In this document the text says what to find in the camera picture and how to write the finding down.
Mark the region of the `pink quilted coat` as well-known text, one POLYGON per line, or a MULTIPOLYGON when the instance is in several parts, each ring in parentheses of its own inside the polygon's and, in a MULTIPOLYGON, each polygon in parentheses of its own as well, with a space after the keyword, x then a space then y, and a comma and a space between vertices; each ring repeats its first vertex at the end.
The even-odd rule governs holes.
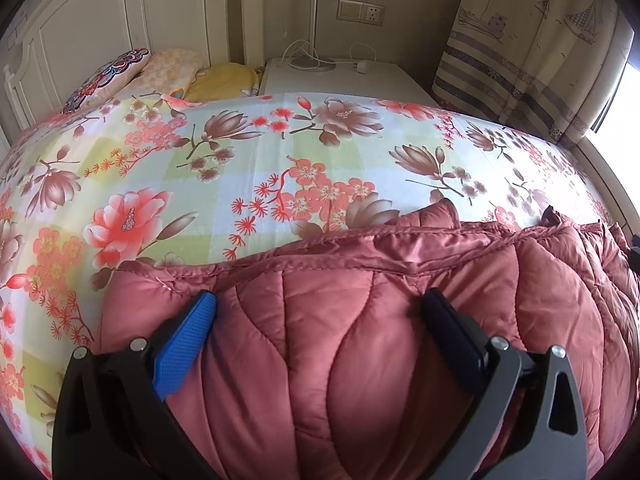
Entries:
POLYGON ((169 408, 225 479, 414 479, 471 398, 420 307, 437 288, 488 335, 562 346, 595 474, 639 408, 639 282, 617 226, 565 217, 513 232, 448 200, 367 229, 235 262, 124 262, 104 297, 103 352, 148 336, 209 290, 218 312, 169 408))

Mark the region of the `dark framed window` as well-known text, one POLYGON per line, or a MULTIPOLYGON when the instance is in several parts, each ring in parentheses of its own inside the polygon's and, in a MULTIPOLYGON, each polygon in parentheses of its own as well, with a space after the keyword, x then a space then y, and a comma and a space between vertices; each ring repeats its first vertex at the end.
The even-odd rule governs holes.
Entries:
POLYGON ((628 127, 639 109, 639 37, 634 37, 629 56, 612 96, 594 122, 598 136, 628 127))

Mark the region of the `beige printed curtain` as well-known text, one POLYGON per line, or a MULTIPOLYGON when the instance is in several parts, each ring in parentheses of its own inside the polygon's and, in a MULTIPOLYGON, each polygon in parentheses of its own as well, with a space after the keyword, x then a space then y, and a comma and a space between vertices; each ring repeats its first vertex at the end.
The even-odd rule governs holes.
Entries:
POLYGON ((633 41, 615 0, 461 0, 432 92, 450 110, 572 146, 608 104, 633 41))

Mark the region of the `floral bed sheet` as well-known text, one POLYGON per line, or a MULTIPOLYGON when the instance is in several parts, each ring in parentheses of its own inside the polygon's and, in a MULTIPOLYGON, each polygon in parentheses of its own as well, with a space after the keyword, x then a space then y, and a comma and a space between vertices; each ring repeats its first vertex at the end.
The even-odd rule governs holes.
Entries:
POLYGON ((568 152, 435 105, 325 93, 192 103, 131 92, 25 129, 1 163, 3 478, 50 476, 70 352, 116 268, 235 260, 446 198, 511 230, 610 213, 568 152))

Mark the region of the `white bedside table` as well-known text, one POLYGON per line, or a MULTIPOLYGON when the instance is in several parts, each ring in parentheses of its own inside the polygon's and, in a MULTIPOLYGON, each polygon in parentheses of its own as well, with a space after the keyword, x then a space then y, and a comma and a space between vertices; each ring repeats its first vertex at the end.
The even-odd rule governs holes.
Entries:
POLYGON ((296 70, 288 62, 273 58, 265 68, 259 95, 317 92, 367 96, 373 99, 438 107, 431 96, 402 68, 393 63, 372 63, 364 74, 356 63, 341 60, 332 70, 296 70))

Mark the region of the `colourful patterned pillow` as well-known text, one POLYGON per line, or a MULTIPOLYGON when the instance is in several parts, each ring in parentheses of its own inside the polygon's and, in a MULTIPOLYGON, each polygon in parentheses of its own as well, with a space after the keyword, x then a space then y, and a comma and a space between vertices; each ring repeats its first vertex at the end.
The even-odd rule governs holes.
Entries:
POLYGON ((98 68, 65 102, 62 112, 71 115, 99 106, 126 87, 149 63, 147 48, 129 50, 98 68))

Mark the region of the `cream checked pillow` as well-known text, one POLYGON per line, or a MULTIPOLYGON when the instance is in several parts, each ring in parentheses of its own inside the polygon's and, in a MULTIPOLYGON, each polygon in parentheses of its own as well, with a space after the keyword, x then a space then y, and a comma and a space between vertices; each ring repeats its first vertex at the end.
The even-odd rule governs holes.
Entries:
POLYGON ((129 84, 130 90, 155 91, 181 99, 204 67, 198 52, 188 49, 166 49, 154 53, 137 77, 129 84))

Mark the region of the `yellow pillow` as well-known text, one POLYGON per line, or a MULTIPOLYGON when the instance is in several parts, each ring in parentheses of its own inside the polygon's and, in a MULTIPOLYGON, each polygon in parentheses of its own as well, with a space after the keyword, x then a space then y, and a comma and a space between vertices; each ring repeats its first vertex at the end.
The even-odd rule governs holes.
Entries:
POLYGON ((220 63, 200 70, 184 99, 205 103, 257 96, 262 75, 256 70, 238 63, 220 63))

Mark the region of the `silver lamp pole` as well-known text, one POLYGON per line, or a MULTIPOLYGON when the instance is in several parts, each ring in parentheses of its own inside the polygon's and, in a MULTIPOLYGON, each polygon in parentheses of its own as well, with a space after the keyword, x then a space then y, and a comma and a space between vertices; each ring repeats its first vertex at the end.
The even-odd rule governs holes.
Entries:
POLYGON ((334 70, 336 62, 321 56, 317 49, 319 0, 310 0, 308 39, 296 40, 288 66, 299 72, 324 73, 334 70))

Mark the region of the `white wooden headboard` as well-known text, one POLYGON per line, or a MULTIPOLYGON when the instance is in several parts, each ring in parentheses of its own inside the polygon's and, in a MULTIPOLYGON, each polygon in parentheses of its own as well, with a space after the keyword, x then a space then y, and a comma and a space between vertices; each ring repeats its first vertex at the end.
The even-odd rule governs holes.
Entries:
POLYGON ((99 66, 128 50, 193 50, 208 64, 264 62, 264 0, 42 0, 3 67, 12 115, 26 129, 99 66))

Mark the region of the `wall socket plate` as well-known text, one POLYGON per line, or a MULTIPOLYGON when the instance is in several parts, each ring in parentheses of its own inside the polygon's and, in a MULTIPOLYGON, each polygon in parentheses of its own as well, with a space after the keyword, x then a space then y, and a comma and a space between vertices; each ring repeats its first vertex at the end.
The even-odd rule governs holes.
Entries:
POLYGON ((374 3, 356 0, 338 0, 336 18, 339 21, 381 26, 385 8, 374 3))

